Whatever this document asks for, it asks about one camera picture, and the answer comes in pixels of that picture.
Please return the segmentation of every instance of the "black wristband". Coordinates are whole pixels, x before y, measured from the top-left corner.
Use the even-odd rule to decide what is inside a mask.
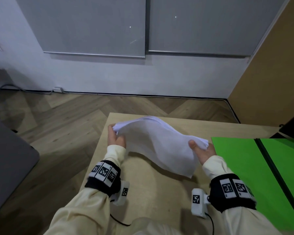
[[[221,213],[234,207],[256,210],[256,200],[251,190],[235,174],[217,176],[210,183],[209,202]]]
[[[121,169],[109,160],[98,162],[88,176],[85,187],[97,189],[109,197],[121,189]]]

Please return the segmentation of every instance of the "white paper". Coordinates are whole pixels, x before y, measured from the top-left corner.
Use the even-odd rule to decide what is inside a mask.
[[[189,140],[206,150],[208,140],[184,135],[154,116],[119,122],[113,130],[126,137],[127,152],[143,154],[161,168],[192,177],[199,160],[188,146]]]

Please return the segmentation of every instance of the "sleeve cuff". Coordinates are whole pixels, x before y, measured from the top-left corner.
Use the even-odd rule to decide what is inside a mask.
[[[233,173],[224,159],[217,155],[208,158],[203,165],[203,170],[211,180],[223,174]]]
[[[126,149],[119,145],[110,145],[107,147],[107,153],[104,160],[109,160],[113,162],[118,167],[124,161]]]

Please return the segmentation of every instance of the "power outlet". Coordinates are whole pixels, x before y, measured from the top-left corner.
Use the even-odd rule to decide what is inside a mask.
[[[54,92],[63,93],[62,87],[58,87],[58,86],[56,86],[56,87],[52,88],[52,90],[53,90]]]

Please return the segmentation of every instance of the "wooden floor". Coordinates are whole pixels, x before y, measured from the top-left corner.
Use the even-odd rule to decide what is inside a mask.
[[[0,119],[40,161],[0,209],[0,234],[43,234],[79,191],[110,112],[236,123],[224,101],[0,91]]]

